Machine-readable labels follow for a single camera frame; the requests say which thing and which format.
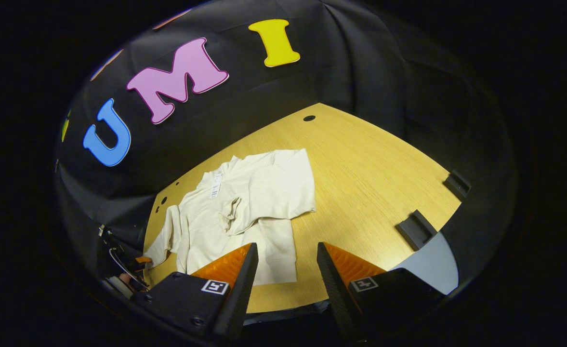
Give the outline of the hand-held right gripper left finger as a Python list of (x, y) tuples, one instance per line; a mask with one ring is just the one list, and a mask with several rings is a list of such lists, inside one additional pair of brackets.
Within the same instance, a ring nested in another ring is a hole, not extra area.
[(187, 343), (233, 343), (244, 319), (259, 262), (250, 242), (191, 275), (173, 272), (132, 306), (156, 329)]

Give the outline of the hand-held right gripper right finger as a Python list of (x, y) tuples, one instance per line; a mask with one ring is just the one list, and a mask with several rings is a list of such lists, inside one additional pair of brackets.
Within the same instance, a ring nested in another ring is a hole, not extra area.
[(384, 270), (328, 242), (317, 264), (347, 343), (381, 343), (429, 316), (446, 297), (404, 268)]

